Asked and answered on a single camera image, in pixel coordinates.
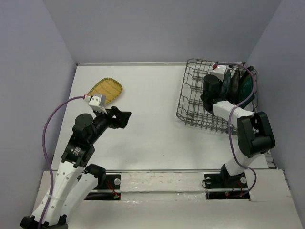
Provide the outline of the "dark teal blue plate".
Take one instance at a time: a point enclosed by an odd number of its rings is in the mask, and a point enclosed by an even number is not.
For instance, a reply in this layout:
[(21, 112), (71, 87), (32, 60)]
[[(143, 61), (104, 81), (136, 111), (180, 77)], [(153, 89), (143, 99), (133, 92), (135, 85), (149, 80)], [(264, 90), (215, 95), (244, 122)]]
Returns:
[(224, 74), (224, 78), (223, 78), (222, 86), (221, 86), (221, 90), (220, 90), (220, 96), (223, 100), (227, 100), (227, 98), (231, 92), (231, 86), (232, 86), (231, 71), (227, 70)]

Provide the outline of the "black floral square plate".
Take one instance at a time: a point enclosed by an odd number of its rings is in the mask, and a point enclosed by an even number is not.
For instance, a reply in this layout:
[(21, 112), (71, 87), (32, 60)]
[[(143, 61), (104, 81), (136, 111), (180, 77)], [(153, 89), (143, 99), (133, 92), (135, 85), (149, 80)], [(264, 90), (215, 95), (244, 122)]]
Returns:
[(238, 92), (239, 92), (239, 84), (240, 84), (240, 70), (237, 69), (232, 76), (232, 83), (231, 83), (231, 88), (230, 88), (230, 94), (229, 94), (229, 102), (232, 104), (235, 104), (237, 97), (238, 97)]

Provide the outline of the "yellow green striped plate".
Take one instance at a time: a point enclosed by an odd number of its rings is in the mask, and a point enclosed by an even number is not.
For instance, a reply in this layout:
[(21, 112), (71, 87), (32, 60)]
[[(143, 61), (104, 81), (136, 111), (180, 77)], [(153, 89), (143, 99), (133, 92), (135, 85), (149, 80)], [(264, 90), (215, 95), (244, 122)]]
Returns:
[(108, 105), (123, 92), (122, 85), (113, 78), (106, 77), (101, 79), (89, 90), (87, 95), (103, 94), (106, 96), (105, 104)]

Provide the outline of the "teal square plate black rim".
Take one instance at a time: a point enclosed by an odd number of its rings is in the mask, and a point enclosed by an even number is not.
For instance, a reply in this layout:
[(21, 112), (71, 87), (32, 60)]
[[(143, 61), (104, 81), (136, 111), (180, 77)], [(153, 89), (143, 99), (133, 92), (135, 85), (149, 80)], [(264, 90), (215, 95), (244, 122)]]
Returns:
[[(248, 70), (252, 72), (254, 70), (254, 67), (249, 66)], [(245, 100), (250, 95), (252, 89), (253, 89), (253, 80), (252, 80), (249, 72), (245, 71), (242, 74), (242, 77), (240, 78), (237, 104), (242, 102), (243, 100)], [(240, 107), (242, 109), (244, 109), (252, 100), (254, 100), (254, 93), (246, 102), (241, 104)]]

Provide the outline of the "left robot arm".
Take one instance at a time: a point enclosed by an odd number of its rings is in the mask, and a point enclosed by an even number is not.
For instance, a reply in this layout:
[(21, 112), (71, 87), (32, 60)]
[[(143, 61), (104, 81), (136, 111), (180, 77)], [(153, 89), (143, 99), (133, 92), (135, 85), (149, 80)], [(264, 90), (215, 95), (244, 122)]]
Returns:
[(72, 136), (61, 156), (56, 175), (45, 197), (30, 216), (20, 225), (24, 229), (66, 229), (72, 214), (94, 188), (105, 184), (106, 170), (89, 164), (94, 143), (107, 128), (124, 129), (131, 112), (113, 106), (96, 116), (81, 114), (76, 117)]

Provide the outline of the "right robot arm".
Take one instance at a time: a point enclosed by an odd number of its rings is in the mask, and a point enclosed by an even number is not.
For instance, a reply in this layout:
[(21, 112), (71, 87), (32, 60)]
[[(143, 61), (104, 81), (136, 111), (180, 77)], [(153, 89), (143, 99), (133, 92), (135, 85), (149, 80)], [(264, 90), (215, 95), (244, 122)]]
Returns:
[(201, 100), (207, 112), (228, 122), (233, 158), (222, 165), (220, 173), (205, 177), (207, 188), (230, 188), (244, 171), (253, 171), (250, 164), (257, 157), (275, 147), (267, 114), (247, 111), (222, 99), (221, 86), (222, 82), (216, 76), (206, 75)]

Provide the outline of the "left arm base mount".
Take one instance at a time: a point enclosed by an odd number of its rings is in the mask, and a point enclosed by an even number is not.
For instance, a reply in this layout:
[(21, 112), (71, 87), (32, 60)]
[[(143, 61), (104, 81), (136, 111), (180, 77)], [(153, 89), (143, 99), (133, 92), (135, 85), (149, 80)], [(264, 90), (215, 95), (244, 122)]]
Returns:
[(119, 201), (121, 200), (121, 174), (106, 174), (106, 179), (102, 183), (98, 182), (84, 200)]

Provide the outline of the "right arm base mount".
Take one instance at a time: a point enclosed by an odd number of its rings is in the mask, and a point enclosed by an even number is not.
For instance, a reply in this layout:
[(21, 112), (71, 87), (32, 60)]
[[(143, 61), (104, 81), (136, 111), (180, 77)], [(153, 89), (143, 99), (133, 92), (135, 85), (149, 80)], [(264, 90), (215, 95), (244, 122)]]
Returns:
[(207, 200), (250, 199), (244, 173), (228, 180), (223, 180), (220, 173), (208, 173), (201, 185), (206, 190)]

